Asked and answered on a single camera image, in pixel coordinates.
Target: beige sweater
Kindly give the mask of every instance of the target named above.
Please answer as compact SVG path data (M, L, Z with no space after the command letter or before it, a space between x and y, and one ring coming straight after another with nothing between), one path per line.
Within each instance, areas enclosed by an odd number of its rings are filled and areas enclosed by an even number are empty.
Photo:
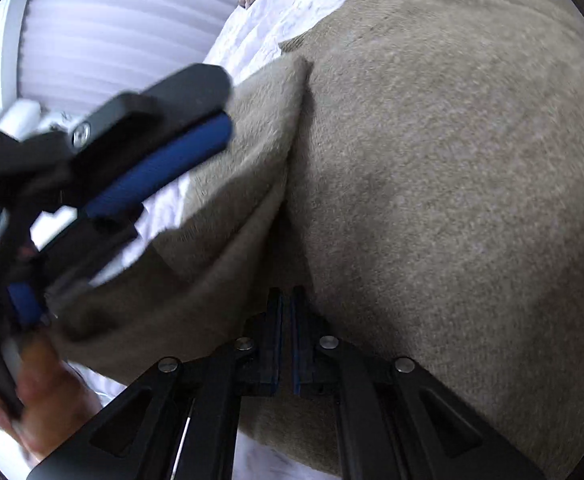
M185 222L59 312L67 357L132 381L302 283L335 332L407 353L550 479L584 453L584 20L569 0L347 0L236 88ZM337 470L329 403L241 427Z

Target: white fabric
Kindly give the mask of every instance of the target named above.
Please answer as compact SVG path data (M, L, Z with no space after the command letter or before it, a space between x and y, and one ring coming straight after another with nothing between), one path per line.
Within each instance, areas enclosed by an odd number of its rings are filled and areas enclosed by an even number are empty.
M344 1L256 0L247 10L238 7L205 62L224 67L238 84L280 56L281 41L311 29Z

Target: metal screw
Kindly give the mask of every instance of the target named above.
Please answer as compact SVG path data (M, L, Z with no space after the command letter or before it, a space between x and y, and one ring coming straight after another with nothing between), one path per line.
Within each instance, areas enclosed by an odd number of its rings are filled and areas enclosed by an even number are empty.
M88 143L89 134L91 133L91 126L89 123L81 123L76 128L74 128L74 133L72 135L72 142L74 148L82 148Z
M165 357L159 361L159 370L164 374L172 373L179 367L179 360L174 357Z
M409 357L399 357L394 362L394 368L396 368L397 371L401 372L402 374L409 374L410 372L414 371L416 365Z
M333 350L339 345L339 340L336 339L333 335L324 335L319 340L319 345L321 345L321 348L325 348L326 350Z
M241 352L246 352L254 348L254 341L249 337L239 337L236 339L236 343L234 343L234 348Z

